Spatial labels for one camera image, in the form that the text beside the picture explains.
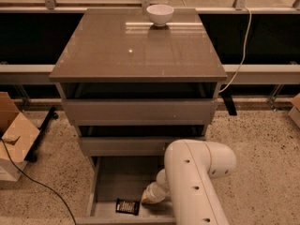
cabinet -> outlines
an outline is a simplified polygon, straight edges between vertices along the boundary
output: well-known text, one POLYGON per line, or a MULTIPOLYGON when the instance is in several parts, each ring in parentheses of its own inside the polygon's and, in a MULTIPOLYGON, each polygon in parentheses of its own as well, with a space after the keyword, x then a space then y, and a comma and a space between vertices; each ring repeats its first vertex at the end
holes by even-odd
POLYGON ((176 9, 155 27, 139 8, 88 9, 50 79, 82 152, 97 158, 81 224, 174 223, 170 201, 130 218, 113 205, 142 196, 166 146, 200 139, 213 119, 226 73, 196 11, 176 9))

small box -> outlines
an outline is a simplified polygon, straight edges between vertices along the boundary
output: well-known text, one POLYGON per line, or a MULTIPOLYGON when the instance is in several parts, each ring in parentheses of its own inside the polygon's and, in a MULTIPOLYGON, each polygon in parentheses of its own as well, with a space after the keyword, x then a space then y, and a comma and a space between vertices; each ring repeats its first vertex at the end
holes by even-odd
POLYGON ((300 94, 294 97, 291 101, 292 109, 289 112, 289 116, 294 123, 300 128, 300 94))
MULTIPOLYGON (((19 112, 8 93, 1 92, 0 134, 3 134, 4 141, 15 141, 14 144, 6 142, 7 150, 14 163, 23 170, 27 163, 24 159, 37 138, 39 130, 19 112)), ((0 180, 18 181, 20 175, 20 171, 13 166, 3 143, 0 142, 0 180)))

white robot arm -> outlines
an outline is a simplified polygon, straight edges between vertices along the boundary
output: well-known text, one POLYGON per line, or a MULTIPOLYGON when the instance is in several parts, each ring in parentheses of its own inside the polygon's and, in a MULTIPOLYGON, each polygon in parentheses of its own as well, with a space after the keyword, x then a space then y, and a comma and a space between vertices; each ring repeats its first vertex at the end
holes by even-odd
POLYGON ((231 174, 236 157, 218 142, 178 140, 165 153, 165 170, 142 195, 142 203, 171 196, 177 225, 228 225, 210 178, 231 174))

cabinet top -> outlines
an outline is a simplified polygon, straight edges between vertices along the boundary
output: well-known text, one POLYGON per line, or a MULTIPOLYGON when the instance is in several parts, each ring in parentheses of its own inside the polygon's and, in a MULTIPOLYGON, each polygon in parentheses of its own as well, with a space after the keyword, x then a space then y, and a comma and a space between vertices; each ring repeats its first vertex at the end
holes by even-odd
POLYGON ((218 82, 226 73, 194 9, 155 27, 141 8, 88 9, 56 63, 52 82, 218 82))

speckled floor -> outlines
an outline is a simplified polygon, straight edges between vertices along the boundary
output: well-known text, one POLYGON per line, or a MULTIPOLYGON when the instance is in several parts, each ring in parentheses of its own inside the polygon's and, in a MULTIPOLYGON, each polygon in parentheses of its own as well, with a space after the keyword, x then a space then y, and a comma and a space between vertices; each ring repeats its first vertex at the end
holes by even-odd
MULTIPOLYGON (((206 134, 228 144, 238 160, 236 172, 213 180, 227 219, 232 225, 299 225, 300 129, 286 110, 237 107, 237 116, 219 109, 206 134)), ((45 114, 26 113, 37 126, 45 114)), ((25 172, 58 191, 76 218, 85 217, 93 171, 63 112, 51 121, 37 163, 25 172)), ((73 223, 57 197, 22 176, 17 183, 0 181, 0 224, 73 223)))

